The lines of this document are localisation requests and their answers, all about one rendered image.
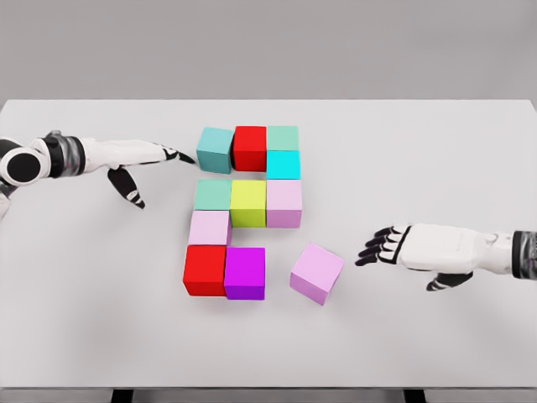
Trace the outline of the mint green cube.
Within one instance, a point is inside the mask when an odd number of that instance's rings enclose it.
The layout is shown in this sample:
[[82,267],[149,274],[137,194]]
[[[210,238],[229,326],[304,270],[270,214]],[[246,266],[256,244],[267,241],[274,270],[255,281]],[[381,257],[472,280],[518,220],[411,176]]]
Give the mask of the mint green cube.
[[199,179],[196,185],[195,210],[228,211],[232,181]]
[[298,151],[299,128],[297,126],[268,126],[268,151]]

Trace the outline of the light pink cube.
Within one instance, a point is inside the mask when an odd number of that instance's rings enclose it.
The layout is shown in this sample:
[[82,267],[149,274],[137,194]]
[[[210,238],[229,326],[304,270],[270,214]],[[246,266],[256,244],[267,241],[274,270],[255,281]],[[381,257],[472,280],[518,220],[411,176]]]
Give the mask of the light pink cube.
[[189,245],[221,245],[231,242],[229,211],[194,210],[190,220]]
[[290,272],[289,286],[324,306],[344,264],[343,258],[308,243]]
[[302,207],[301,180],[267,180],[268,228],[299,228]]

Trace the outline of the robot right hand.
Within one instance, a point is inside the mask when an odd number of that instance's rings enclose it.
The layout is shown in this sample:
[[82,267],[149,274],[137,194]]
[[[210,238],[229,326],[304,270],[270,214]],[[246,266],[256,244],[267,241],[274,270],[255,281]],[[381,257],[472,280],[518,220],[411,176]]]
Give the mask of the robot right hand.
[[378,230],[358,253],[355,265],[402,265],[407,270],[431,272],[429,292],[458,287],[477,269],[477,232],[433,224],[393,225]]

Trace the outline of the teal cube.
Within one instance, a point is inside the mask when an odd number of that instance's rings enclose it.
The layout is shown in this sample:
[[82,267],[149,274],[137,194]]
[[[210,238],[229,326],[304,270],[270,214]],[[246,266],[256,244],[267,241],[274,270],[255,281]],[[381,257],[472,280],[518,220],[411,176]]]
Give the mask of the teal cube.
[[231,147],[234,132],[224,128],[205,127],[196,147],[200,168],[229,175],[232,171]]

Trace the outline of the red cube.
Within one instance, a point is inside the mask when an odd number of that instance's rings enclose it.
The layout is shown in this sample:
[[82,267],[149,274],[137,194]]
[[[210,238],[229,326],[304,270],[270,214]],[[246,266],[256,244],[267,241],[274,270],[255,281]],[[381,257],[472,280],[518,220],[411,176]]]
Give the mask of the red cube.
[[236,126],[232,156],[237,171],[266,171],[267,128],[265,126]]
[[183,284],[190,296],[225,296],[227,247],[189,245],[186,250]]

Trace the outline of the magenta purple cube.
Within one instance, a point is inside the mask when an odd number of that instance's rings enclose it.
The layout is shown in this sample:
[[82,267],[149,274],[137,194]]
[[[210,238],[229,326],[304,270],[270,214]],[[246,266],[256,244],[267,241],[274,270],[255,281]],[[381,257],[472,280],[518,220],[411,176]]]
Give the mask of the magenta purple cube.
[[224,288],[228,300],[265,299],[265,248],[229,247]]

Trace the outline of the yellow-green cube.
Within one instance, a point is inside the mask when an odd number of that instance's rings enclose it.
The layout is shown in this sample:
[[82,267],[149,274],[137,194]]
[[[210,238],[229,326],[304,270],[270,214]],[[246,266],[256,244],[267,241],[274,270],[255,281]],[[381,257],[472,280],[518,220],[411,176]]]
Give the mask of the yellow-green cube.
[[233,180],[230,215],[235,228],[266,226],[266,181]]

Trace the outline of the cyan cube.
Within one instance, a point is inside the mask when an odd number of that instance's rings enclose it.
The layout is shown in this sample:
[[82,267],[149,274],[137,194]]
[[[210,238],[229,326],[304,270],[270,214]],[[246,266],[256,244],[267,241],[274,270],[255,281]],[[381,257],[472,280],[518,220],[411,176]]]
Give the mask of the cyan cube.
[[300,152],[270,150],[266,173],[268,180],[300,180]]

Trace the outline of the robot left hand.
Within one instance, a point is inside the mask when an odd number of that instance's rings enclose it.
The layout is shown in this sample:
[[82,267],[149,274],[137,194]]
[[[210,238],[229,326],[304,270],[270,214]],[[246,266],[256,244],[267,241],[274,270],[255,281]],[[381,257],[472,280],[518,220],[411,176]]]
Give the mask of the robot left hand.
[[162,144],[144,140],[118,140],[98,143],[93,161],[86,161],[86,171],[89,171],[90,165],[93,168],[106,167],[107,178],[118,193],[134,206],[144,209],[145,202],[127,167],[167,160],[181,160],[193,165],[196,163],[189,155]]

